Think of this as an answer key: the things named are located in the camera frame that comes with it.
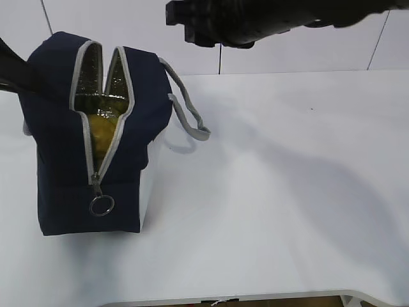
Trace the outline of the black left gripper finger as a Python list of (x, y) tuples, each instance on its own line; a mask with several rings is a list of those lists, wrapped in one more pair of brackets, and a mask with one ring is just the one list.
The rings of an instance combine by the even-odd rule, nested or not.
[(1, 40), (1, 90), (41, 93), (43, 79), (28, 62)]

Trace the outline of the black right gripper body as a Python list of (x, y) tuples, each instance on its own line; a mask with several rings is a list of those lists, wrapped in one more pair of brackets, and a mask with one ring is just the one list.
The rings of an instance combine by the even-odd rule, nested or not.
[(250, 49), (255, 42), (307, 23), (300, 1), (170, 1), (166, 24), (181, 24), (185, 41), (200, 47)]

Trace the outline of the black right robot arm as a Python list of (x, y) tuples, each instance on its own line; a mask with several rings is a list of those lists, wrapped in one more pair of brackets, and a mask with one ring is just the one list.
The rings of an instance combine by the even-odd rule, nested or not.
[(300, 26), (347, 28), (372, 14), (406, 9), (408, 1), (170, 1), (166, 24), (183, 25), (185, 41), (200, 47), (250, 49)]

